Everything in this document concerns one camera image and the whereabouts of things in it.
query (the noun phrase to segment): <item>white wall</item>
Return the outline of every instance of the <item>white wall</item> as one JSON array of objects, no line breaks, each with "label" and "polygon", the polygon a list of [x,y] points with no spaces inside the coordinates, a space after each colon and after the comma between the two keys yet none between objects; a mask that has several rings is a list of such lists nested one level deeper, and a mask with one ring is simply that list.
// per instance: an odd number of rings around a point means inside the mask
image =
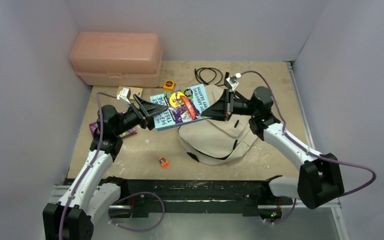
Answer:
[{"label": "white wall", "polygon": [[328,0],[68,0],[82,31],[150,32],[167,60],[295,60]]},{"label": "white wall", "polygon": [[[315,146],[378,173],[341,198],[351,239],[384,239],[384,0],[330,0],[294,71]],[[341,169],[346,190],[370,178]]]},{"label": "white wall", "polygon": [[68,61],[77,34],[64,0],[0,0],[0,239],[39,239],[67,172],[90,93]]}]

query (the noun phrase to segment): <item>purple package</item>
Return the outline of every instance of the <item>purple package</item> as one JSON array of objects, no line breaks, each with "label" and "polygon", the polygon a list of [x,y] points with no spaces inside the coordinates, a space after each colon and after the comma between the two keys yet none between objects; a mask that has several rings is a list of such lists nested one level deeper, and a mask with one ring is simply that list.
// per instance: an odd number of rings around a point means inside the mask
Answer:
[{"label": "purple package", "polygon": [[[95,132],[95,129],[97,129],[99,126],[98,126],[98,123],[96,123],[96,122],[92,122],[91,124],[89,124],[89,129],[90,129],[90,133],[92,134],[92,137],[94,136],[94,132]],[[131,129],[129,129],[128,131],[125,131],[125,132],[123,132],[122,134],[120,134],[120,137],[122,138],[122,139],[125,139],[125,138],[127,138],[127,137],[129,137],[129,136],[132,136],[132,135],[135,135],[137,132],[136,132],[136,128],[131,128]]]}]

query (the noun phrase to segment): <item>box handle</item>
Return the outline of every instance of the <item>box handle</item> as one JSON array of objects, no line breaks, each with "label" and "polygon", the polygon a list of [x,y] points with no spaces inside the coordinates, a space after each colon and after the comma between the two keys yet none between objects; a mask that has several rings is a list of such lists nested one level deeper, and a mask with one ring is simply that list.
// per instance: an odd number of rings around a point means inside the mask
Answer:
[{"label": "box handle", "polygon": [[122,79],[123,78],[123,75],[121,73],[109,73],[109,72],[107,72],[106,76],[109,79]]}]

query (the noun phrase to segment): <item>book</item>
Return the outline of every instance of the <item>book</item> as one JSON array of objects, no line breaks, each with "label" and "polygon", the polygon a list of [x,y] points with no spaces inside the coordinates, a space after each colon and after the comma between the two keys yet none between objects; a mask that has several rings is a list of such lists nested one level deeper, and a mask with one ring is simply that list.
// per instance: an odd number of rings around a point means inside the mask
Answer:
[{"label": "book", "polygon": [[201,113],[210,107],[203,84],[182,88],[150,97],[154,104],[164,105],[168,110],[154,117],[157,131],[179,127],[207,119]]},{"label": "book", "polygon": [[[98,126],[98,123],[97,122],[92,122],[91,124],[89,124],[89,129],[90,129],[90,133],[92,134],[92,137],[94,137],[94,132],[95,132],[95,129],[96,130],[96,133],[98,134],[100,132],[100,129],[99,129],[99,126]],[[127,137],[130,137],[132,135],[135,135],[137,132],[136,132],[136,128],[131,128],[125,132],[123,132],[122,134],[120,134],[119,136],[122,138],[122,139],[125,139]]]}]

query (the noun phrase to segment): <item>tape measure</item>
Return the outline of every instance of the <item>tape measure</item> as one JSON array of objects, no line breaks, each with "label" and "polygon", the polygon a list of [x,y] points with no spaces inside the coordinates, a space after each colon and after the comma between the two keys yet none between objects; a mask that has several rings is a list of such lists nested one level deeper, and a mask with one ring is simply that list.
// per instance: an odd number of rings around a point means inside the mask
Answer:
[{"label": "tape measure", "polygon": [[165,90],[173,91],[175,89],[175,82],[173,80],[167,80],[164,82],[164,85],[162,85],[162,88]]}]

